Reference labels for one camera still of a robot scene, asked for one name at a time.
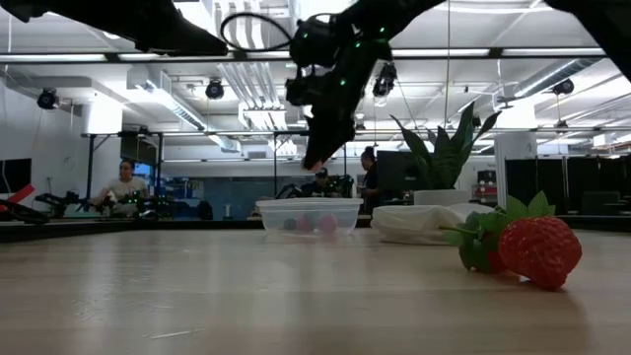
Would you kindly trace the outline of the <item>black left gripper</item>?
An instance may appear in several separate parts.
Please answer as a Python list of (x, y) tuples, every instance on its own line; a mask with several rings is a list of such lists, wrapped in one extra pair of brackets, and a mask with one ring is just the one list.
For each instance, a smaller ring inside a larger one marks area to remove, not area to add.
[(136, 48), (168, 55), (227, 55), (227, 45), (187, 20), (172, 0), (46, 0), (49, 10), (93, 28), (134, 37)]

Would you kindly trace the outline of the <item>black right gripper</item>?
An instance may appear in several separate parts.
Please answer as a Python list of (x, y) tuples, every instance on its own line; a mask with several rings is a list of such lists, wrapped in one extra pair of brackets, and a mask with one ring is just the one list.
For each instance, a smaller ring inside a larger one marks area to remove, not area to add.
[(325, 76), (323, 94), (308, 118), (307, 150), (302, 167), (318, 171), (344, 144), (355, 137), (354, 111), (364, 96), (376, 63), (392, 59), (386, 41), (344, 44), (333, 70)]

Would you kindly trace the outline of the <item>pink round fruit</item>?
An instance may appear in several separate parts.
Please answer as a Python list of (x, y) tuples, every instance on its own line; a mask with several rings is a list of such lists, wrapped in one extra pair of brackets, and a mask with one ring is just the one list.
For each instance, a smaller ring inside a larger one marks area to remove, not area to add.
[(317, 220), (316, 228), (325, 235), (334, 235), (338, 228), (338, 220), (333, 214), (321, 215)]

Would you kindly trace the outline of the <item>red strawberry with stem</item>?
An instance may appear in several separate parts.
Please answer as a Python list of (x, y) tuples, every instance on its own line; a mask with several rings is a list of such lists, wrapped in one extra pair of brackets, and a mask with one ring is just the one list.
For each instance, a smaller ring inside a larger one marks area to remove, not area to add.
[(471, 212), (463, 223), (440, 226), (439, 230), (450, 245), (458, 248), (467, 271), (498, 274), (507, 270), (499, 254), (499, 240), (509, 222), (502, 212)]

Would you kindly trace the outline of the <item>large red strawberry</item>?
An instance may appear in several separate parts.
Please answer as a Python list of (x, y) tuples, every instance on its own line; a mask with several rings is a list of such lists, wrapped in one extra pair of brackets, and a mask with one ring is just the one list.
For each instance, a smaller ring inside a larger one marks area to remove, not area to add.
[(498, 253), (510, 271), (550, 291), (566, 283), (583, 256), (579, 239), (555, 212), (542, 191), (528, 204), (509, 196), (508, 224), (498, 242)]

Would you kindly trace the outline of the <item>clear plastic tupperware container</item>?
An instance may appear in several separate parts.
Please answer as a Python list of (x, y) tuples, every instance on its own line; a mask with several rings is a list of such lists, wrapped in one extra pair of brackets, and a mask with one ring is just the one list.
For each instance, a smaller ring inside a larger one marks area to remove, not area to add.
[[(257, 201), (256, 207), (261, 216), (264, 229), (269, 233), (298, 236), (344, 236), (354, 231), (357, 225), (359, 210), (363, 201), (357, 198), (302, 197)], [(318, 218), (324, 214), (333, 214), (338, 220), (338, 228), (334, 235), (325, 235), (316, 228)], [(310, 233), (285, 231), (283, 222), (286, 219), (307, 217), (315, 224)]]

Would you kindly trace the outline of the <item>person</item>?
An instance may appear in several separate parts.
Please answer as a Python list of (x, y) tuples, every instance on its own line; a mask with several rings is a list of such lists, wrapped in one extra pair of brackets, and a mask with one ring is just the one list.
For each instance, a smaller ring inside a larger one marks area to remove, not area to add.
[(315, 180), (301, 186), (302, 197), (340, 197), (340, 194), (329, 183), (327, 168), (321, 168), (315, 174)]
[(364, 199), (364, 208), (367, 214), (371, 215), (382, 201), (382, 192), (379, 190), (378, 164), (374, 148), (366, 147), (361, 155), (361, 165), (366, 174), (361, 188), (361, 195)]
[(131, 216), (137, 211), (135, 206), (131, 204), (122, 204), (121, 200), (125, 197), (137, 194), (139, 197), (147, 197), (148, 186), (145, 180), (134, 175), (135, 162), (129, 159), (123, 159), (119, 164), (118, 177), (110, 181), (101, 192), (92, 199), (95, 205), (102, 205), (107, 199), (114, 199), (116, 203), (113, 207), (115, 214), (124, 214)]

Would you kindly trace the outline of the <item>green snake plant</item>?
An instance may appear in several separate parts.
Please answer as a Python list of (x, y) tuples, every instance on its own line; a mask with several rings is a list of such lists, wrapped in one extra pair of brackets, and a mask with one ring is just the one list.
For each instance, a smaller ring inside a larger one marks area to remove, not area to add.
[(488, 116), (476, 130), (473, 124), (474, 105), (475, 103), (471, 103), (465, 108), (456, 133), (452, 136), (442, 126), (437, 127), (437, 133), (428, 131), (428, 139), (434, 146), (433, 152), (428, 150), (425, 142), (416, 133), (406, 129), (398, 118), (391, 116), (410, 148), (420, 177), (430, 189), (454, 189), (474, 143), (496, 125), (500, 111)]

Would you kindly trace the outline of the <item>white folded cloth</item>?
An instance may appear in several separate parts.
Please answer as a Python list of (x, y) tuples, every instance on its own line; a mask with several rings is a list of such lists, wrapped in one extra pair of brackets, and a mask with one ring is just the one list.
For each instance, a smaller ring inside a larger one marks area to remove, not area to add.
[(381, 233), (386, 243), (447, 246), (441, 226), (455, 227), (464, 223), (472, 212), (492, 211), (491, 207), (471, 203), (381, 206), (373, 211), (371, 227)]

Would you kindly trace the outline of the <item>white pillar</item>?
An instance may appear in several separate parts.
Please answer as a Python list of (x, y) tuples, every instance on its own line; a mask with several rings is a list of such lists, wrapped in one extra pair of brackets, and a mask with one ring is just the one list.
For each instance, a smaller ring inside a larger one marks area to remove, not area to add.
[(537, 142), (533, 132), (514, 132), (494, 138), (498, 204), (509, 196), (528, 204), (535, 195)]

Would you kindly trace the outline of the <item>red bar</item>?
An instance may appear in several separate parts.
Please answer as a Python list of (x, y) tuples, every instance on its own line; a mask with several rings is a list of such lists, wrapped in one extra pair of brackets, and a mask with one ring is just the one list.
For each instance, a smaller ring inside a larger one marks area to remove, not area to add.
[(24, 188), (10, 195), (7, 200), (0, 200), (0, 213), (7, 212), (9, 210), (9, 205), (22, 202), (34, 191), (35, 188), (31, 184), (28, 184)]

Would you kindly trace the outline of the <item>black partition panels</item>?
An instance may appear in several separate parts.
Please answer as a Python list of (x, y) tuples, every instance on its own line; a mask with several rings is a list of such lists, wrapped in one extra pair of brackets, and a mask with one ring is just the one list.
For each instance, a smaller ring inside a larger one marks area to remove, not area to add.
[(544, 192), (556, 214), (631, 215), (631, 155), (535, 158), (535, 162), (535, 194)]

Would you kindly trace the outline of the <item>black metal rig frame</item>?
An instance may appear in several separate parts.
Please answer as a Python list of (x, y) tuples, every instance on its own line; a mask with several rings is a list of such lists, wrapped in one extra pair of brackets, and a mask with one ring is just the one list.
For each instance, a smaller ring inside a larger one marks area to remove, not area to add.
[[(278, 137), (279, 136), (287, 136), (291, 138), (293, 135), (305, 136), (309, 135), (309, 132), (305, 129), (303, 130), (274, 130), (272, 132), (273, 136), (273, 181), (274, 181), (274, 194), (278, 194)], [(343, 174), (348, 175), (348, 156), (347, 156), (347, 146), (344, 144), (343, 146)]]
[(90, 199), (92, 197), (92, 183), (93, 183), (93, 171), (94, 171), (94, 159), (95, 153), (98, 149), (110, 138), (125, 138), (125, 137), (133, 137), (133, 138), (148, 138), (148, 137), (157, 137), (158, 138), (158, 148), (157, 148), (157, 158), (154, 168), (154, 188), (160, 190), (162, 187), (161, 183), (161, 174), (162, 174), (162, 159), (164, 157), (164, 143), (165, 143), (165, 133), (164, 132), (151, 132), (146, 131), (145, 133), (139, 133), (135, 131), (119, 131), (113, 133), (82, 133), (82, 138), (89, 139), (89, 155), (88, 155), (88, 163), (87, 163), (87, 182), (86, 182), (86, 198)]

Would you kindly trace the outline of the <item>black table edge rail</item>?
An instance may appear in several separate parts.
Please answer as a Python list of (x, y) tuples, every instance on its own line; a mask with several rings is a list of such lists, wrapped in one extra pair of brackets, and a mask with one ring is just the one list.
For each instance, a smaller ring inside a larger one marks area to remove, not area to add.
[[(571, 228), (631, 233), (629, 216), (561, 216)], [(122, 221), (0, 226), (0, 244), (139, 231), (262, 230), (261, 221)]]

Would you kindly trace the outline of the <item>black wall monitor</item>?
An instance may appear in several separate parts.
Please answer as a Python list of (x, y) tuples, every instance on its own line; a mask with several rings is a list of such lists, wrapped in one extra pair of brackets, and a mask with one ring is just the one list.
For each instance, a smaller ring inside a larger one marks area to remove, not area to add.
[(32, 182), (32, 159), (0, 161), (0, 194), (17, 192)]

